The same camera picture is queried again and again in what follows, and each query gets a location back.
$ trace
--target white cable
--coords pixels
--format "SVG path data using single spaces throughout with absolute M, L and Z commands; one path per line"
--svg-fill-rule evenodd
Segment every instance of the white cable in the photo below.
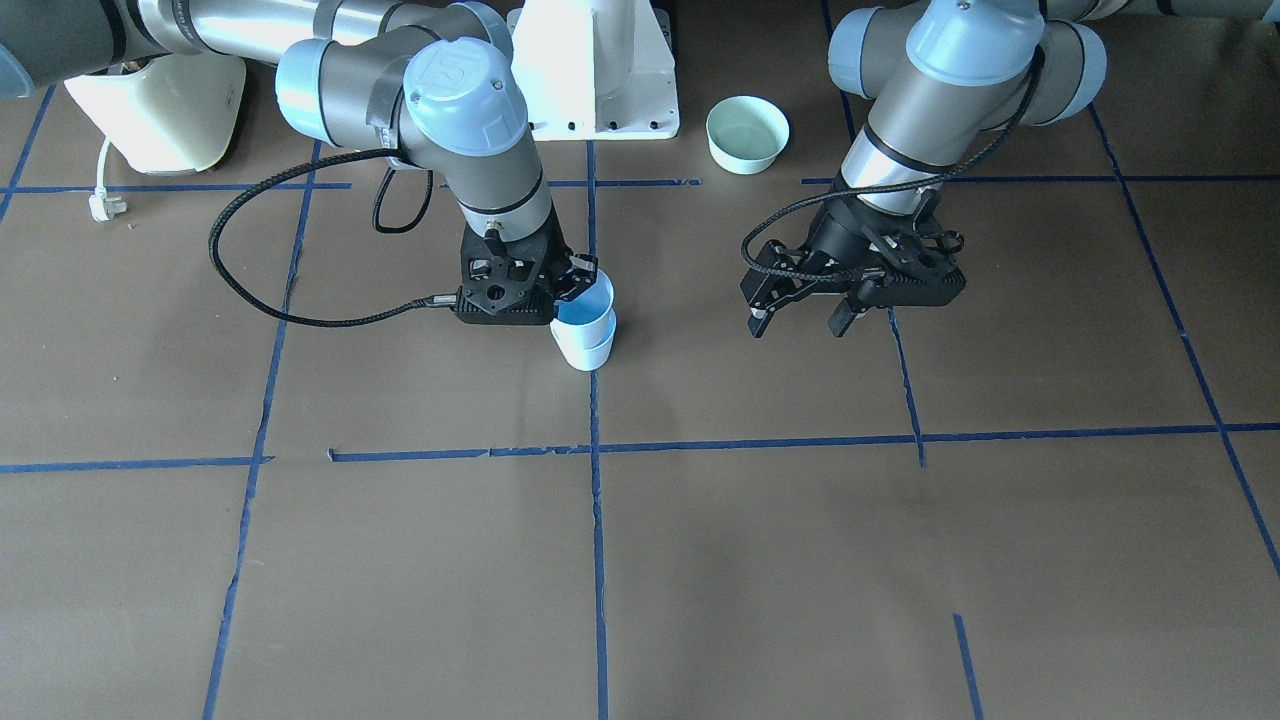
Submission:
M 110 149 L 111 138 L 104 138 L 102 150 L 97 154 L 97 184 L 93 186 L 93 195 L 88 199 L 88 214 L 100 223 L 105 223 L 129 209 L 123 197 L 106 196 L 106 152 Z

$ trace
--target cup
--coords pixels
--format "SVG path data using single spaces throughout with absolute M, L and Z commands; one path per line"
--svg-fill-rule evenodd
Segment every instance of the cup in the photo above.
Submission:
M 768 168 L 790 138 L 787 117 L 763 97 L 728 97 L 707 114 L 712 158 L 731 173 L 750 176 Z
M 595 370 L 603 365 L 609 359 L 618 327 L 609 275 L 596 270 L 595 284 L 573 300 L 557 305 L 550 325 L 552 337 L 570 365 L 579 370 Z

